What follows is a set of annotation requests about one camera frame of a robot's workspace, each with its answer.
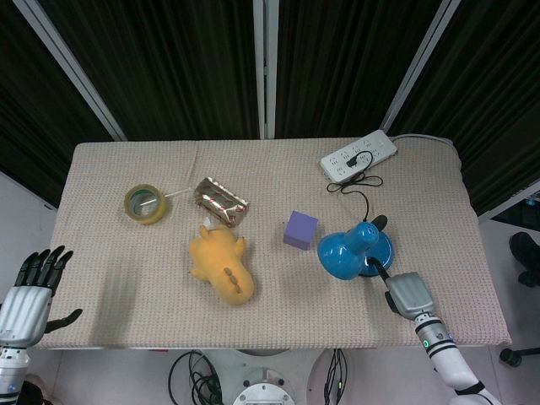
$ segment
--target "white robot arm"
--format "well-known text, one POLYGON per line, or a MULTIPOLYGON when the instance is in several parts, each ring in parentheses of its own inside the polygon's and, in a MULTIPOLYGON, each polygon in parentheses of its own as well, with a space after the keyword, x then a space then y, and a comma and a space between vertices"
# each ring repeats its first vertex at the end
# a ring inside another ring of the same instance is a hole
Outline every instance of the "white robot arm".
POLYGON ((15 404, 23 386, 30 357, 26 349, 36 345, 44 333, 66 327, 77 320, 83 310, 66 318, 47 321, 63 269, 73 255, 69 251, 58 258, 64 246, 55 251, 31 254, 20 268, 15 285, 0 310, 0 403, 15 404))
POLYGON ((386 301, 391 310, 414 322, 414 331, 422 342, 435 370, 457 397, 450 405, 500 405, 474 375, 452 335, 442 321, 432 314, 435 304, 423 279, 418 273, 405 273, 390 277, 385 268, 374 258, 368 261, 376 265, 388 291, 386 301))

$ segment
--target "table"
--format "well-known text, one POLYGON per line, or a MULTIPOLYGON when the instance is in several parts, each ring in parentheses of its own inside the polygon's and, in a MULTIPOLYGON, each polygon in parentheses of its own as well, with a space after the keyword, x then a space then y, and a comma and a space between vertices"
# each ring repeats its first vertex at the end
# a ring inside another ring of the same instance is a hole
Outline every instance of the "table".
MULTIPOLYGON (((46 348, 372 348, 418 344, 413 325, 387 307, 379 278, 340 281, 319 264, 316 242, 348 230, 365 212, 360 196, 327 193, 318 160, 351 138, 267 141, 86 143, 77 147, 51 246, 74 256, 50 319, 75 308, 70 327, 46 348), (122 211, 139 183, 173 192, 211 176, 247 199, 235 228, 256 283, 246 304, 222 302, 189 270, 190 239, 208 216, 191 193, 170 200, 157 224, 122 211), (285 245, 293 210, 319 219, 309 251, 285 245)), ((483 252, 478 220, 454 150, 427 139, 396 141, 398 153, 370 169, 384 186, 366 187, 369 219, 389 218, 396 258, 389 273, 416 271, 460 344, 509 342, 483 252)))

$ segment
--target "yellow plush toy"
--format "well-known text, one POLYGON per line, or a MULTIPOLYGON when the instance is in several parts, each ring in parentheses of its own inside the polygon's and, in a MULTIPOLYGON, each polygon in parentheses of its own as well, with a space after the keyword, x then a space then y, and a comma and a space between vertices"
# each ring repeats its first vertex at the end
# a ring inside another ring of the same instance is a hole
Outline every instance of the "yellow plush toy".
POLYGON ((195 262, 192 275, 209 281, 219 296, 232 305, 243 304, 253 295, 253 279, 240 259, 246 240, 236 237, 224 225, 208 230, 199 227, 201 237, 189 244, 195 262))

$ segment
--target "packing tape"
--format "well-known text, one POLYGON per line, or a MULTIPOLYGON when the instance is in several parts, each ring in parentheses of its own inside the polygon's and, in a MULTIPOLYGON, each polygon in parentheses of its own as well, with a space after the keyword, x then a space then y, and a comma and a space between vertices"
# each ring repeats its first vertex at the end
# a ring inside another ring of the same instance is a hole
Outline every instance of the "packing tape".
POLYGON ((167 211, 165 196, 154 186, 139 184, 124 197, 124 210, 129 218, 142 225, 155 224, 167 211))

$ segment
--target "power strip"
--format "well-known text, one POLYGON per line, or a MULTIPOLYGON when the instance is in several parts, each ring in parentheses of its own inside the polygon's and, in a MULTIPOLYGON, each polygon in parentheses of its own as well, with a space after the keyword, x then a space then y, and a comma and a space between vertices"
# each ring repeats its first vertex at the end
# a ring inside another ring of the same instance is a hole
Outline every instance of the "power strip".
POLYGON ((322 158, 321 167, 325 176, 334 183, 343 183, 365 169, 371 160, 369 154, 360 154, 356 165, 347 166, 347 161, 363 150, 369 150, 373 154, 371 166, 388 159, 397 152, 396 145, 381 129, 378 129, 322 158))

